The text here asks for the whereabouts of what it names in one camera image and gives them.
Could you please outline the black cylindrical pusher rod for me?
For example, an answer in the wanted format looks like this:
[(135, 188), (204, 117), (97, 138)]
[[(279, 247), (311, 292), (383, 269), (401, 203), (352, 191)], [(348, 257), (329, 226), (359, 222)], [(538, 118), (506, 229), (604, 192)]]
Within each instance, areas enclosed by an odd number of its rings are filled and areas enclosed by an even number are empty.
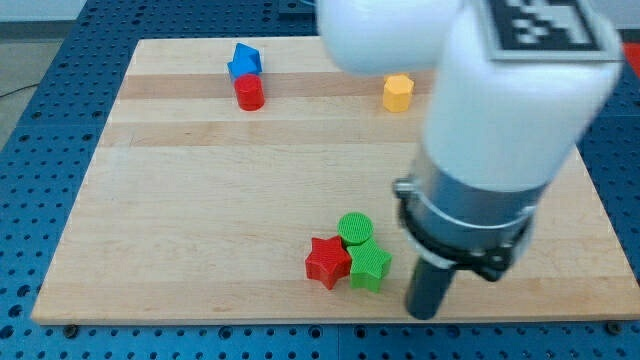
[(405, 296), (407, 312), (419, 320), (433, 318), (454, 279), (456, 270), (439, 268), (419, 258)]

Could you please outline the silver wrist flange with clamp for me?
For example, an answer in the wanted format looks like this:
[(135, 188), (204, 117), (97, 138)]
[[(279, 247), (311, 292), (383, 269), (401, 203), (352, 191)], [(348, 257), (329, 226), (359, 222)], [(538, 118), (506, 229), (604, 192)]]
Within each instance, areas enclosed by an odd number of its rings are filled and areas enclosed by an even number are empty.
[(416, 278), (472, 271), (500, 280), (530, 243), (544, 186), (496, 191), (465, 184), (419, 147), (409, 175), (394, 183), (399, 218), (418, 252)]

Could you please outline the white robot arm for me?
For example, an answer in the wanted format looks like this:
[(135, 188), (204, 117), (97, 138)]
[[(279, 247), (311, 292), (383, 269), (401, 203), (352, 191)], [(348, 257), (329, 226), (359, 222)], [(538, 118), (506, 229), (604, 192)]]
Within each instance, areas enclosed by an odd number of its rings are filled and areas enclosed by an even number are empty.
[(542, 194), (623, 67), (586, 1), (318, 0), (334, 63), (436, 73), (419, 147), (393, 190), (418, 252), (405, 306), (433, 317), (459, 270), (499, 280), (527, 249)]

